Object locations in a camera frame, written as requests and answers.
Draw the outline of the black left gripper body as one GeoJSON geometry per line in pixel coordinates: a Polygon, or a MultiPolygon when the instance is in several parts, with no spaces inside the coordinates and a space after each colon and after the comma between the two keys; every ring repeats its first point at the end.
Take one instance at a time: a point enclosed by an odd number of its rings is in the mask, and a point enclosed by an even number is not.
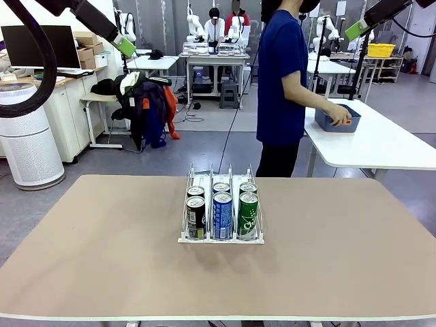
{"type": "Polygon", "coordinates": [[[54,16],[60,16],[67,8],[75,11],[80,4],[80,0],[36,0],[36,2],[54,16]]]}

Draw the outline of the person's right hand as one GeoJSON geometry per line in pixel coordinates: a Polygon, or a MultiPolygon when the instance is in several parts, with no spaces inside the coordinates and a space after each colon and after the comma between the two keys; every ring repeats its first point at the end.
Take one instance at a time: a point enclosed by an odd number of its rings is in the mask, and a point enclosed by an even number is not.
{"type": "Polygon", "coordinates": [[[327,103],[324,112],[332,119],[334,126],[343,126],[352,117],[346,108],[332,102],[327,103]]]}

